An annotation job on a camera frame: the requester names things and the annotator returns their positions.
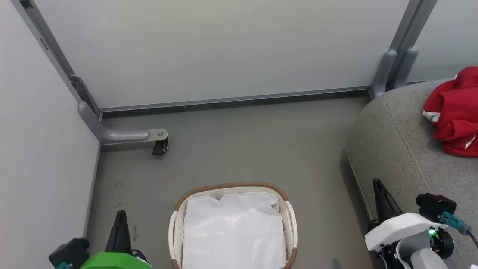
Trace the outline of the grey partition bottom rail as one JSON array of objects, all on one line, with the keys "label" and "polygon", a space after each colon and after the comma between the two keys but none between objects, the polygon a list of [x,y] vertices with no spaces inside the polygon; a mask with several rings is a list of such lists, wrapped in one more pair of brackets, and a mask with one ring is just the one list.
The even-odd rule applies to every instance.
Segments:
[{"label": "grey partition bottom rail", "polygon": [[192,106],[192,105],[207,105],[207,104],[214,104],[214,103],[248,102],[248,101],[255,101],[259,99],[291,98],[291,97],[297,97],[297,96],[353,92],[353,91],[360,91],[360,90],[369,90],[370,87],[371,87],[370,85],[354,86],[354,87],[338,87],[334,89],[325,89],[325,90],[263,94],[263,95],[243,96],[243,97],[235,97],[235,98],[204,99],[204,100],[189,101],[189,102],[171,102],[171,103],[158,103],[158,104],[135,105],[135,106],[119,106],[119,107],[111,107],[111,108],[100,108],[99,110],[102,113],[108,113],[108,112],[138,111],[140,109],[162,109],[162,108],[183,107],[183,106]]}]

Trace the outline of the grey partition post with feet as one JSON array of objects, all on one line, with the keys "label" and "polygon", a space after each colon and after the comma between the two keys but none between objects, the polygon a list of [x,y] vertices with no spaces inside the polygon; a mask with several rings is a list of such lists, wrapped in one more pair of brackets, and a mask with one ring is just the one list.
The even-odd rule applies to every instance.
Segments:
[{"label": "grey partition post with feet", "polygon": [[409,0],[392,43],[381,58],[369,95],[372,99],[404,87],[418,56],[415,43],[438,0]]}]

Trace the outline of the grey partition foot with caster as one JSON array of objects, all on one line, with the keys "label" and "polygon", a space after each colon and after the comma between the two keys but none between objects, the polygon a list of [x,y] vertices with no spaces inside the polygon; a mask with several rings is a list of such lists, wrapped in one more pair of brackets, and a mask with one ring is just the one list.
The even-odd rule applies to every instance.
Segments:
[{"label": "grey partition foot with caster", "polygon": [[84,101],[78,103],[78,112],[101,145],[139,142],[157,142],[165,146],[168,145],[168,131],[166,129],[118,130],[106,127]]}]

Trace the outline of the white basket liner cloth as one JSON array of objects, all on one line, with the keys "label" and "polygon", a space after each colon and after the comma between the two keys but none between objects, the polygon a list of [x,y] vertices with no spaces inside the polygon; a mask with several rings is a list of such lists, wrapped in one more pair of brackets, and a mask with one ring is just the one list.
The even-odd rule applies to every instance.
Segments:
[{"label": "white basket liner cloth", "polygon": [[278,198],[267,193],[189,199],[183,269],[282,269],[285,234]]}]

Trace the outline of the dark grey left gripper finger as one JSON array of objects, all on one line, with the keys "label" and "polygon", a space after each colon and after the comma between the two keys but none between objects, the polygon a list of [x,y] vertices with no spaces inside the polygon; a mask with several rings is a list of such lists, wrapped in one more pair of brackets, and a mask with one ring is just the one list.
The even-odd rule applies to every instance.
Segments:
[{"label": "dark grey left gripper finger", "polygon": [[125,253],[129,255],[133,253],[125,210],[119,210],[116,214],[109,239],[106,242],[105,252]]}]

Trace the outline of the red clothing item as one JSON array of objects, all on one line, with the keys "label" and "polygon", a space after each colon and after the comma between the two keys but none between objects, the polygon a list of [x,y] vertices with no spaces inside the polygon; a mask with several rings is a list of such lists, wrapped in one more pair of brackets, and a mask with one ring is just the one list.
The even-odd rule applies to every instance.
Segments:
[{"label": "red clothing item", "polygon": [[437,128],[444,153],[478,157],[478,67],[461,70],[432,91],[423,115]]}]

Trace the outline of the grey fabric sofa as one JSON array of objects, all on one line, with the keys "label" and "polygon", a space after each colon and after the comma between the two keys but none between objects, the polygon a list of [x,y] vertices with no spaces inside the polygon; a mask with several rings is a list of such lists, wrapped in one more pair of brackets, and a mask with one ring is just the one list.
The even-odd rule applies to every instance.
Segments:
[{"label": "grey fabric sofa", "polygon": [[455,215],[478,239],[478,158],[444,153],[436,127],[423,116],[432,91],[446,79],[390,90],[363,109],[352,128],[344,157],[353,172],[369,220],[378,217],[373,180],[380,179],[403,212],[417,213],[419,194],[456,201]]}]

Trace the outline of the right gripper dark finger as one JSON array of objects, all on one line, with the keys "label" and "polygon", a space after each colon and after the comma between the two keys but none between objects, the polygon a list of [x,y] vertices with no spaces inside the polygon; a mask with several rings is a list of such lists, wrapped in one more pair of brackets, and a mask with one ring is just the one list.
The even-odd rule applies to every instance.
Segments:
[{"label": "right gripper dark finger", "polygon": [[369,229],[374,229],[384,221],[403,214],[403,211],[380,179],[375,178],[372,184],[378,218],[370,221]]}]

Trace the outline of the grey slanted partition post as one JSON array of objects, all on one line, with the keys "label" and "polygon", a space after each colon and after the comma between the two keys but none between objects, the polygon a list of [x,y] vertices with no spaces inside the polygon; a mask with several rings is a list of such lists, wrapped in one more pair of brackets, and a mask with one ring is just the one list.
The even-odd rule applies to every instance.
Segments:
[{"label": "grey slanted partition post", "polygon": [[43,48],[47,57],[53,63],[58,73],[65,81],[68,81],[67,87],[69,87],[73,96],[78,102],[85,102],[97,118],[102,118],[102,112],[94,102],[94,99],[88,91],[85,82],[76,75],[72,66],[67,60],[67,57],[63,53],[60,45],[55,39],[51,29],[49,28],[46,20],[42,16],[38,9],[35,0],[10,0],[14,7],[19,12],[19,15],[27,24],[30,31],[34,34],[34,37],[39,41],[39,44]]}]

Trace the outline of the white laundry basket brown rim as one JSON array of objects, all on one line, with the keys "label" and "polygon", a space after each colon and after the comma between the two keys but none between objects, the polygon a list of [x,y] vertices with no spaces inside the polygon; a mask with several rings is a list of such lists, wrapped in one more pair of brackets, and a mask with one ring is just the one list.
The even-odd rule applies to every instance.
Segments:
[{"label": "white laundry basket brown rim", "polygon": [[174,208],[168,228],[169,252],[174,269],[183,269],[184,219],[186,217],[186,207],[189,199],[205,195],[219,199],[225,195],[245,193],[267,193],[273,194],[278,198],[286,247],[286,264],[282,269],[292,269],[298,252],[298,226],[294,208],[286,194],[279,187],[263,182],[211,185],[196,188],[184,194]]}]

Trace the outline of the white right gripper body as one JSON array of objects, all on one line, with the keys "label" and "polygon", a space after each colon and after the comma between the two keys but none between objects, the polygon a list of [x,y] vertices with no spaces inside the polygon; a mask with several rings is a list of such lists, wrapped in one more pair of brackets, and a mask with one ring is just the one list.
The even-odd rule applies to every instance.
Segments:
[{"label": "white right gripper body", "polygon": [[369,231],[365,243],[384,262],[385,269],[449,269],[432,250],[430,233],[437,235],[439,229],[447,227],[418,213],[404,213]]}]

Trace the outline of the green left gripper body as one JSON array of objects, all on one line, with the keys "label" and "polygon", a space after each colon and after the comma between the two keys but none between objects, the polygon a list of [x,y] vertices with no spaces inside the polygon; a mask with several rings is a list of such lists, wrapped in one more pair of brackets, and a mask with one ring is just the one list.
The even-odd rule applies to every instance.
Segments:
[{"label": "green left gripper body", "polygon": [[90,257],[80,269],[152,269],[152,266],[126,253],[100,252]]}]

